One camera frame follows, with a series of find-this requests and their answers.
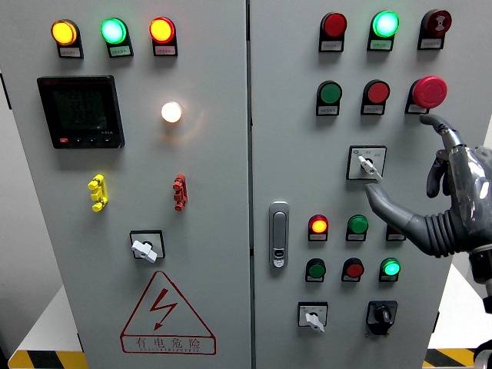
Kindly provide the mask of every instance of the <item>white light bulb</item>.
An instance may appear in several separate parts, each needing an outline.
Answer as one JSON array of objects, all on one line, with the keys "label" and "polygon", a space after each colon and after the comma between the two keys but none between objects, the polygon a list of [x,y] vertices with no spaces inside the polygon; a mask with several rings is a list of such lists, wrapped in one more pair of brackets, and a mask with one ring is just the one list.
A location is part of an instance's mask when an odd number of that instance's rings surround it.
[{"label": "white light bulb", "polygon": [[162,107],[161,114],[165,121],[176,123],[181,118],[181,106],[177,102],[170,101]]}]

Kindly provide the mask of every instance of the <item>green indicator light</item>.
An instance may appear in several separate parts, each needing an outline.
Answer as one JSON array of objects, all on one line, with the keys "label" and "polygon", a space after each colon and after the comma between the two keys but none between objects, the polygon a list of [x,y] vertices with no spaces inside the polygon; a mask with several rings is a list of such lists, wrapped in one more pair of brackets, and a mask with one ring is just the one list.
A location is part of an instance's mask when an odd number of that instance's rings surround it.
[{"label": "green indicator light", "polygon": [[119,44],[126,38],[126,26],[119,19],[109,18],[102,22],[101,34],[107,43]]},{"label": "green indicator light", "polygon": [[400,273],[400,263],[397,259],[386,259],[385,261],[383,261],[381,267],[383,268],[383,272],[386,275],[394,276]]},{"label": "green indicator light", "polygon": [[348,229],[355,234],[363,234],[369,228],[369,223],[363,215],[354,215],[348,220]]},{"label": "green indicator light", "polygon": [[391,37],[397,33],[400,20],[395,12],[389,10],[377,13],[372,21],[372,29],[379,37]]},{"label": "green indicator light", "polygon": [[323,265],[313,265],[312,267],[309,268],[309,275],[312,276],[312,278],[321,278],[324,276],[325,269]]},{"label": "green indicator light", "polygon": [[321,100],[327,104],[334,104],[341,97],[340,86],[335,83],[329,83],[321,89]]}]

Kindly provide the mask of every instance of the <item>illuminated indicator light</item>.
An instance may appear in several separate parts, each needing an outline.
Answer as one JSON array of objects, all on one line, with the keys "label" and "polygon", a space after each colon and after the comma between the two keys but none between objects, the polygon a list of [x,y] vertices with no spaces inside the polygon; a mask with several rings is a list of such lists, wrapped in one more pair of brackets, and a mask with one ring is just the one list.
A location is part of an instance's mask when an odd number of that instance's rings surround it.
[{"label": "illuminated indicator light", "polygon": [[414,86],[412,98],[421,108],[431,109],[439,106],[447,95],[446,81],[436,75],[420,79]]},{"label": "illuminated indicator light", "polygon": [[401,269],[398,260],[393,258],[389,258],[383,261],[381,268],[383,269],[383,272],[389,276],[394,276],[400,273],[400,269]]},{"label": "illuminated indicator light", "polygon": [[369,222],[363,215],[355,215],[348,220],[348,229],[355,234],[363,234],[369,228]]},{"label": "illuminated indicator light", "polygon": [[347,268],[347,275],[350,278],[359,278],[364,273],[364,267],[360,264],[352,264]]},{"label": "illuminated indicator light", "polygon": [[400,20],[395,12],[384,11],[378,13],[372,22],[372,29],[379,37],[388,38],[397,33]]},{"label": "illuminated indicator light", "polygon": [[327,230],[328,224],[324,219],[318,219],[314,221],[311,225],[311,229],[315,233],[323,233]]},{"label": "illuminated indicator light", "polygon": [[60,45],[69,46],[77,40],[77,30],[71,22],[60,19],[52,25],[52,36]]},{"label": "illuminated indicator light", "polygon": [[380,104],[387,100],[390,96],[390,88],[383,82],[376,82],[371,87],[369,87],[369,91],[367,92],[367,97],[374,104]]},{"label": "illuminated indicator light", "polygon": [[116,18],[108,18],[101,24],[102,37],[109,44],[119,44],[126,38],[125,24]]},{"label": "illuminated indicator light", "polygon": [[329,14],[324,20],[323,30],[332,38],[342,36],[346,29],[347,19],[340,13]]},{"label": "illuminated indicator light", "polygon": [[341,98],[341,88],[335,83],[328,83],[321,89],[320,95],[326,104],[334,104]]},{"label": "illuminated indicator light", "polygon": [[169,123],[176,123],[181,118],[181,106],[174,101],[170,101],[162,107],[162,118]]},{"label": "illuminated indicator light", "polygon": [[310,219],[309,227],[314,233],[324,233],[328,229],[328,220],[323,215],[315,215]]},{"label": "illuminated indicator light", "polygon": [[169,19],[160,17],[151,22],[148,31],[155,42],[165,44],[175,36],[175,25]]},{"label": "illuminated indicator light", "polygon": [[324,273],[326,273],[326,269],[321,264],[315,264],[309,268],[309,275],[312,278],[321,278],[324,276]]}]

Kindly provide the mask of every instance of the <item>yellow wire connector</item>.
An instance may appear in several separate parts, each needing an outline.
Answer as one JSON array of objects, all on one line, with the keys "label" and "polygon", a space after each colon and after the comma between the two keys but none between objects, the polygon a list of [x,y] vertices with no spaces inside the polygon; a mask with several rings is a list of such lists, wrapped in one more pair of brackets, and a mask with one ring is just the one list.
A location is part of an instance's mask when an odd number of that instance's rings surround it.
[{"label": "yellow wire connector", "polygon": [[96,175],[89,182],[87,188],[91,191],[91,200],[95,201],[92,205],[94,213],[100,212],[108,203],[108,192],[104,175]]}]

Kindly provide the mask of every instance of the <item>robotic hand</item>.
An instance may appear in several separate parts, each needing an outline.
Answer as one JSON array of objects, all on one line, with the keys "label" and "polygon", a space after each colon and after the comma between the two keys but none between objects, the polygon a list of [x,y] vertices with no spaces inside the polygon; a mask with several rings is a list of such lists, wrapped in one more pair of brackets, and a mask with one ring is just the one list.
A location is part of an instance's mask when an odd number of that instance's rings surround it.
[{"label": "robotic hand", "polygon": [[395,204],[378,184],[368,184],[366,193],[372,211],[399,230],[425,254],[436,258],[466,251],[474,280],[485,284],[485,311],[492,314],[492,151],[468,148],[446,121],[436,115],[422,115],[442,137],[427,177],[427,196],[450,195],[451,207],[444,213],[422,216]]}]

